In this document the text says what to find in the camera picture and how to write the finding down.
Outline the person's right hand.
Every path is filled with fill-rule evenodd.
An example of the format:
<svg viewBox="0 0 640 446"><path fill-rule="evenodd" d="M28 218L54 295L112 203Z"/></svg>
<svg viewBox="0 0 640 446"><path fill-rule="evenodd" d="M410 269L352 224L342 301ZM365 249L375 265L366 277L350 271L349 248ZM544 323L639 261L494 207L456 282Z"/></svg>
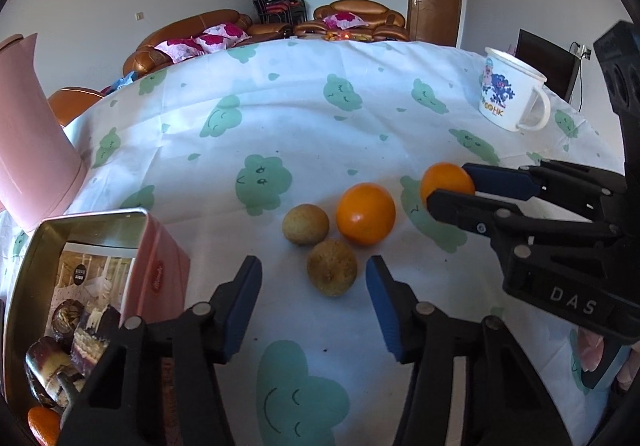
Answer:
<svg viewBox="0 0 640 446"><path fill-rule="evenodd" d="M577 334L577 347L580 366L584 371L594 371L599 366L604 352L604 339L599 334L579 328ZM631 346L629 356L617 374L617 381L624 391L631 388L634 378L637 377L640 365L640 343Z"/></svg>

